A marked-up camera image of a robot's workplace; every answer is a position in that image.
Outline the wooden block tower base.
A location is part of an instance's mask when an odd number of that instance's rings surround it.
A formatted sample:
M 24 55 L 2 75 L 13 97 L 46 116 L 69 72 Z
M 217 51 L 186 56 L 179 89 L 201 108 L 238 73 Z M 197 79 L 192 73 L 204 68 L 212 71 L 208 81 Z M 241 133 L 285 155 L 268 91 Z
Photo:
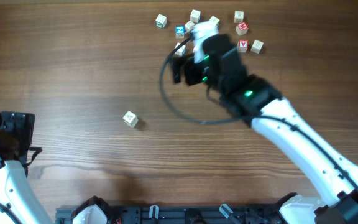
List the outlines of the wooden block tower base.
M 132 113 L 131 111 L 128 111 L 123 116 L 123 120 L 128 126 L 130 126 L 132 128 L 134 128 L 136 126 L 136 124 L 138 123 L 138 121 L 139 121 L 138 117 L 134 113 Z

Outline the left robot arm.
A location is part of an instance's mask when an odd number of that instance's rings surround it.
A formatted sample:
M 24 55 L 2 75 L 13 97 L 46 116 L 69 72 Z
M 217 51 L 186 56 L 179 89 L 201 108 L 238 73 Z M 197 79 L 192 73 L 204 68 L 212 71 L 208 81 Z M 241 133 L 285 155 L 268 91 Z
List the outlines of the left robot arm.
M 0 223 L 51 223 L 27 179 L 42 148 L 33 147 L 35 115 L 0 111 Z

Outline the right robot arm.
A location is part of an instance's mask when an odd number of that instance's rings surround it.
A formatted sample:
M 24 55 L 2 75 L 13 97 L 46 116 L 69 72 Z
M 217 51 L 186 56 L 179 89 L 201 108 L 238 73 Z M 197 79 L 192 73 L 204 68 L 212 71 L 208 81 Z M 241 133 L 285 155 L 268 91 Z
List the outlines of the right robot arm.
M 358 166 L 337 152 L 268 81 L 247 72 L 226 35 L 201 41 L 199 51 L 170 53 L 174 82 L 204 83 L 219 93 L 231 121 L 243 121 L 275 144 L 310 180 L 318 197 L 290 194 L 278 214 L 286 223 L 358 223 Z

